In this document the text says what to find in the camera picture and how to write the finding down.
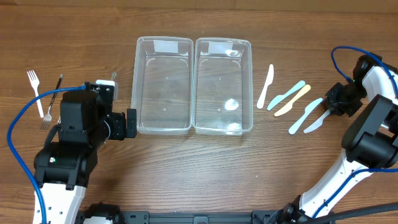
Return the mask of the light blue plastic knife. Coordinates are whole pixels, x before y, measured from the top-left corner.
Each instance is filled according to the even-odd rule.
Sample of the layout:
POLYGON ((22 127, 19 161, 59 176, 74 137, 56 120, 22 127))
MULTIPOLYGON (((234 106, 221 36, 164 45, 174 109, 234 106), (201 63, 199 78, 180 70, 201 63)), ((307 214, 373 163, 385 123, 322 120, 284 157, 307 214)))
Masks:
POLYGON ((293 135, 295 134, 299 127, 303 124, 309 114, 323 101, 323 98, 318 98, 308 104, 304 109, 304 114, 293 124, 288 130, 288 133, 293 135))

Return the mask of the pale blue plastic knife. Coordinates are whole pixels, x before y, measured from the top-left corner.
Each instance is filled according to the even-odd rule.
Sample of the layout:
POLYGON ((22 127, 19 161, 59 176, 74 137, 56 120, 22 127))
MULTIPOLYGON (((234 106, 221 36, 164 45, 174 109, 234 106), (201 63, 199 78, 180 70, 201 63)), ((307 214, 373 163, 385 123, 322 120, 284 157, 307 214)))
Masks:
POLYGON ((314 121, 309 127, 303 130, 304 133, 310 133, 318 129, 322 124, 323 120, 330 115, 330 110, 326 110, 316 121, 314 121))

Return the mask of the teal plastic knife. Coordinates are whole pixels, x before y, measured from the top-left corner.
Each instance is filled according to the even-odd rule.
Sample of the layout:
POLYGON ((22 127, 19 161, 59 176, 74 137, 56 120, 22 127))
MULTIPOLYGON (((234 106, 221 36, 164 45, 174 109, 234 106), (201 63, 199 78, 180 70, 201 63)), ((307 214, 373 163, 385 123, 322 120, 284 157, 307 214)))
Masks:
POLYGON ((277 95, 269 103, 269 105, 267 107, 267 111, 270 111, 271 109, 273 109, 273 107, 275 107, 277 104, 279 104, 282 100, 286 99, 288 96, 290 96, 294 92, 296 92, 296 91, 300 90, 301 88, 303 88, 305 86, 305 84, 306 84, 305 81, 300 80, 289 91, 287 91, 283 95, 277 95))

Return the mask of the yellow plastic knife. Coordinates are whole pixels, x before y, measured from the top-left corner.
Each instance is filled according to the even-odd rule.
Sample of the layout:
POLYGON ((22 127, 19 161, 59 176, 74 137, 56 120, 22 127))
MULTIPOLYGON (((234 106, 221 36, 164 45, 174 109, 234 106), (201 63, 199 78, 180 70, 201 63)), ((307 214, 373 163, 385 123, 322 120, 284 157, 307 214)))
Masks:
POLYGON ((306 93, 308 93, 311 90, 310 85, 305 85, 288 103, 286 103, 280 110, 274 113, 275 117, 282 116, 283 114, 288 113, 292 108, 293 104, 303 97, 306 93))

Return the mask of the white plastic knife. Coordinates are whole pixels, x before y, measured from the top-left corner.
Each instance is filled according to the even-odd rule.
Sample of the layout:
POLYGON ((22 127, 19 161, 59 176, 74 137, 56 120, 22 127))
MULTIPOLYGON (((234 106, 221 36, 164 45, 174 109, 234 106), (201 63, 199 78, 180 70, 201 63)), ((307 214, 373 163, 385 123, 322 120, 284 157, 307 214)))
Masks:
POLYGON ((264 82, 263 89, 261 91, 261 94, 260 94, 259 99, 258 99, 257 104, 256 104, 257 109, 262 109, 264 107, 266 94, 267 94, 267 89, 272 84, 273 79, 274 79, 274 65, 270 64, 268 72, 267 72, 267 77, 266 77, 266 80, 264 82))

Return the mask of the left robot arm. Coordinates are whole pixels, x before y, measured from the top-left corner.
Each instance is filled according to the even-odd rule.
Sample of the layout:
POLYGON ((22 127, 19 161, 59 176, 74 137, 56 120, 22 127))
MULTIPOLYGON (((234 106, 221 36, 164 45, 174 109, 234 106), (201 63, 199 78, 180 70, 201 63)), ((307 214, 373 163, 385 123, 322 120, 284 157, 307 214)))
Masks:
POLYGON ((44 204, 35 201, 34 223, 124 223, 119 207, 94 204, 79 217, 98 149, 107 140, 122 141, 137 134, 137 112, 113 111, 118 86, 110 80, 86 82, 67 91, 60 102, 60 124, 49 131, 34 159, 34 178, 44 204))

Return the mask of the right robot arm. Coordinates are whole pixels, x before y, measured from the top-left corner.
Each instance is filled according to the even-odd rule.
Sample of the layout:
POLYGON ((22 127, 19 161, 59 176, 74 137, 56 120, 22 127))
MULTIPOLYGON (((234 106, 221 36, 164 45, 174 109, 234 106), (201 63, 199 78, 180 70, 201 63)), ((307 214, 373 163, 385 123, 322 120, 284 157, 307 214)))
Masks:
POLYGON ((397 68, 369 52, 358 59, 348 84, 336 83, 326 93, 325 113, 352 116, 362 107, 363 98, 369 103, 345 132, 336 162, 268 223, 305 223, 326 217, 360 181, 376 172, 392 172, 397 163, 397 68))

